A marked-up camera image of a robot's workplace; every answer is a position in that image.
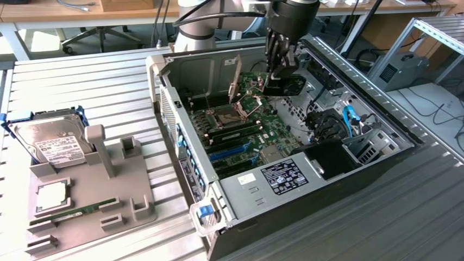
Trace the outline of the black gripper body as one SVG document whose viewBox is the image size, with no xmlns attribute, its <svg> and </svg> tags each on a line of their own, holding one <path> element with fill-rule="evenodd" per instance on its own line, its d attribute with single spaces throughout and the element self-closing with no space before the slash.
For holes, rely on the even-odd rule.
<svg viewBox="0 0 464 261">
<path fill-rule="evenodd" d="M 281 35 L 297 41 L 307 35 L 320 7 L 320 1 L 272 1 L 268 20 L 268 40 Z"/>
</svg>

